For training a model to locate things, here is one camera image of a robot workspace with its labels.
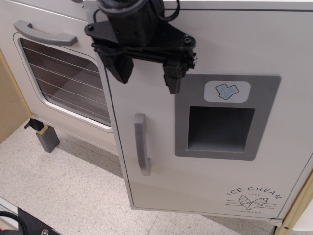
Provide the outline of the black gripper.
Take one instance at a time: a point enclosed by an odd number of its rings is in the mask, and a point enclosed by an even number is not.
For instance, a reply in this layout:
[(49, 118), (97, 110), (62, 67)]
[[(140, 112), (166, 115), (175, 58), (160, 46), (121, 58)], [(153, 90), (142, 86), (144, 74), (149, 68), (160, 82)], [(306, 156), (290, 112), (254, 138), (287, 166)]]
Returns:
[(196, 40), (170, 25), (180, 12), (180, 2), (165, 16), (161, 0), (98, 0), (106, 21), (90, 23), (85, 34), (104, 67), (115, 79), (126, 84), (132, 74), (133, 59), (163, 64), (170, 94), (180, 92), (181, 79), (194, 68)]

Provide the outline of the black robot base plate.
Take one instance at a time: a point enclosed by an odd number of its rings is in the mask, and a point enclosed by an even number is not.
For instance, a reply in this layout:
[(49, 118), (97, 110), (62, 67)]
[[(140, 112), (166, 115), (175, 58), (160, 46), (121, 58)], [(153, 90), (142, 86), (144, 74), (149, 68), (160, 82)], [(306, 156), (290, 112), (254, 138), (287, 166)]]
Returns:
[(18, 207), (17, 212), (18, 217), (26, 224), (30, 235), (61, 235), (61, 233), (54, 228), (35, 218), (23, 209)]

